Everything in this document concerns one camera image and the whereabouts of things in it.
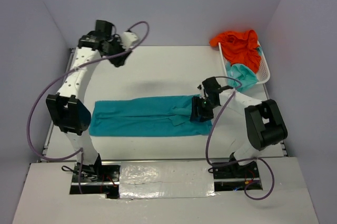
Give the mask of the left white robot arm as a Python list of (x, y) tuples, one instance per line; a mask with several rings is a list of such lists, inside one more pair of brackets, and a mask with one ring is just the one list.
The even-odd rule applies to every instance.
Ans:
[(101, 157), (88, 133), (91, 113), (83, 104), (96, 68), (94, 61), (112, 55), (111, 64), (123, 66), (130, 48), (138, 41), (138, 36), (131, 30), (119, 35), (112, 33), (113, 27), (110, 22), (97, 20), (95, 29), (79, 39), (71, 65), (73, 72), (68, 74), (55, 95), (46, 98), (54, 125), (65, 134), (77, 153), (77, 168), (82, 169), (82, 174), (91, 181), (97, 181), (103, 175)]

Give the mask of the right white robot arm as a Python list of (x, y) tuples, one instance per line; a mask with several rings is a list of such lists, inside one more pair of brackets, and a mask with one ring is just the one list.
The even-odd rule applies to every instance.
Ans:
[[(265, 149), (285, 140), (288, 130), (276, 101), (247, 96), (238, 91), (242, 87), (239, 80), (224, 78), (235, 81), (238, 86), (221, 86), (217, 81), (219, 76), (202, 81), (197, 87), (200, 94), (192, 98), (190, 121), (203, 123), (214, 120), (206, 141), (206, 161), (212, 168), (229, 166), (232, 176), (241, 177), (246, 173), (247, 165), (258, 160)], [(231, 153), (228, 162), (215, 163), (209, 159), (209, 145), (215, 126), (226, 108), (244, 116), (247, 140)]]

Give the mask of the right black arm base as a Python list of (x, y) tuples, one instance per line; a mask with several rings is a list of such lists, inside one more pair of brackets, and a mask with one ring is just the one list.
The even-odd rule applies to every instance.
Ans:
[(220, 191), (244, 190), (246, 185), (253, 183), (248, 190), (262, 190), (260, 174), (255, 161), (245, 166), (238, 164), (226, 167), (211, 167), (208, 172), (213, 175), (214, 189)]

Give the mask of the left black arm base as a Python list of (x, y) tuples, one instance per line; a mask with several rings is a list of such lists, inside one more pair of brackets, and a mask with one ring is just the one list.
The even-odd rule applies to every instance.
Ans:
[(62, 166), (61, 170), (72, 174), (70, 195), (91, 195), (100, 194), (108, 199), (118, 199), (120, 197), (120, 165), (103, 165), (100, 175), (91, 175), (81, 172), (80, 185), (78, 184), (78, 168)]

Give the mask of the teal t-shirt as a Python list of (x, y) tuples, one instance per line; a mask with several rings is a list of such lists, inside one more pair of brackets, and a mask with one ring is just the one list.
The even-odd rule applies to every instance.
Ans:
[(155, 96), (97, 101), (89, 134), (95, 137), (208, 135), (211, 121), (190, 121), (192, 98), (192, 95)]

